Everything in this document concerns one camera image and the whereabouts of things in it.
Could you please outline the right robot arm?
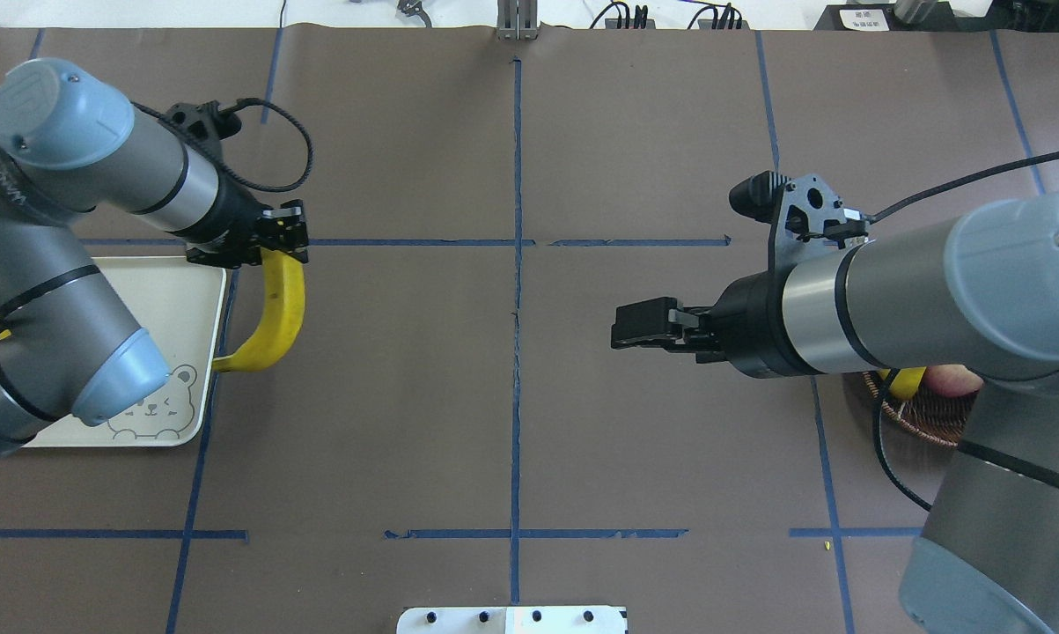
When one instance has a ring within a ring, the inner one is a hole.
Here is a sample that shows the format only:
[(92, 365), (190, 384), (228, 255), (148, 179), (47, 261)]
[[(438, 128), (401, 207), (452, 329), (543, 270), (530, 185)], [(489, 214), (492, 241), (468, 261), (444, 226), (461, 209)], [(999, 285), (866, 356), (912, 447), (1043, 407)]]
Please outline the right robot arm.
[(858, 242), (815, 175), (730, 193), (768, 265), (713, 306), (620, 306), (615, 349), (775, 378), (963, 365), (982, 381), (899, 598), (929, 633), (1059, 633), (1059, 193)]

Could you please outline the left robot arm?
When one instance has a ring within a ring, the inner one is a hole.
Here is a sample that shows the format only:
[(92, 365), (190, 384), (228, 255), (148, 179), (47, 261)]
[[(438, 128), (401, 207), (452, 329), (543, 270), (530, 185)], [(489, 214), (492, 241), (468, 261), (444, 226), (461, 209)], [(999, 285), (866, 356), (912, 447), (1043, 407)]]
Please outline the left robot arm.
[(68, 415), (100, 425), (162, 388), (170, 369), (73, 232), (107, 203), (186, 244), (189, 262), (262, 266), (261, 324), (215, 372), (259, 372), (305, 314), (306, 205), (261, 203), (222, 142), (262, 98), (160, 113), (77, 64), (40, 57), (0, 84), (0, 459)]

